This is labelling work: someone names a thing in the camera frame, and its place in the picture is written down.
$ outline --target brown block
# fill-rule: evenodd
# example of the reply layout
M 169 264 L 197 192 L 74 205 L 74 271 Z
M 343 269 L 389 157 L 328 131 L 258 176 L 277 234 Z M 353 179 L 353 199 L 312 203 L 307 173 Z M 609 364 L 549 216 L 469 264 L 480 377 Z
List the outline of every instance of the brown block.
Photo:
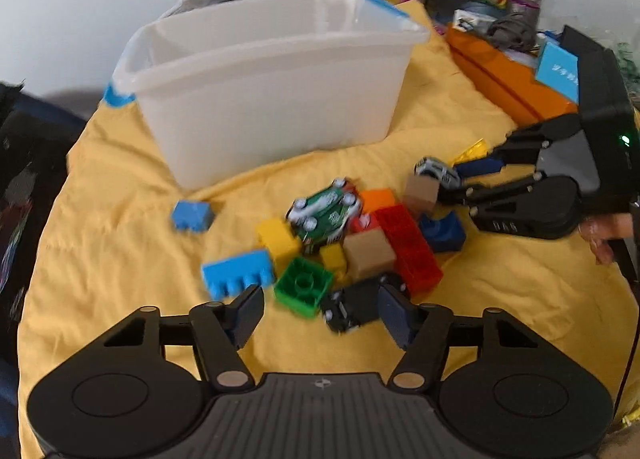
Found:
M 433 210 L 438 202 L 438 190 L 440 181 L 429 176 L 410 175 L 406 180 L 402 203 L 415 216 L 420 214 L 433 215 Z
M 349 261 L 349 274 L 353 280 L 391 271 L 396 264 L 396 254 L 382 228 L 347 235 L 342 249 Z

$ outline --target white plastic container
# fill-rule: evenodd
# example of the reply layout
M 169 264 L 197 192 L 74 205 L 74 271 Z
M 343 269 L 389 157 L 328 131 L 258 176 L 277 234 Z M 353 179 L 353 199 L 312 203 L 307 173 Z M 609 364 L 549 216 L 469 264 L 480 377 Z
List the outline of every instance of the white plastic container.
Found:
M 144 26 L 113 74 L 175 179 L 199 188 L 264 163 L 386 136 L 429 32 L 380 0 L 241 0 Z

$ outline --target plastic bin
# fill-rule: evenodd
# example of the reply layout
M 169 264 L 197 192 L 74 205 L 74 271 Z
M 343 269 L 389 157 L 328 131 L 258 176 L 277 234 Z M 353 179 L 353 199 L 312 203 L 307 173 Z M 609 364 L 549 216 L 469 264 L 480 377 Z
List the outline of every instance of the plastic bin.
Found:
M 113 74 L 179 185 L 386 136 L 428 30 L 380 0 L 241 0 L 144 26 Z

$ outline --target green toy car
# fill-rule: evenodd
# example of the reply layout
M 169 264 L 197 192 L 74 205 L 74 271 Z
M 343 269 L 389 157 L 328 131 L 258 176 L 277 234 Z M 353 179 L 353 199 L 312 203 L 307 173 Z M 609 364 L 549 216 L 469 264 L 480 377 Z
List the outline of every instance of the green toy car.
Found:
M 306 254 L 339 241 L 350 219 L 360 215 L 362 201 L 347 178 L 335 179 L 329 188 L 293 201 L 287 221 L 303 244 Z

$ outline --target toy car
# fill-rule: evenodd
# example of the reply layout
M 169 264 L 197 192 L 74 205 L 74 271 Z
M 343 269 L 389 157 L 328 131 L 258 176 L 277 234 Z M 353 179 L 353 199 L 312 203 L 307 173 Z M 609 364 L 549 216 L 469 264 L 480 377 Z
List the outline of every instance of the toy car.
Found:
M 347 178 L 335 179 L 329 188 L 293 201 L 287 221 L 303 244 L 304 253 L 342 238 L 348 221 L 362 211 L 355 185 Z
M 459 174 L 449 165 L 436 158 L 422 158 L 416 163 L 414 174 L 437 179 L 444 188 L 449 190 L 462 186 L 462 178 L 460 178 Z
M 326 295 L 320 301 L 324 321 L 332 331 L 344 333 L 377 320 L 378 291 L 385 284 L 409 298 L 409 290 L 400 275 L 392 271 L 381 273 Z

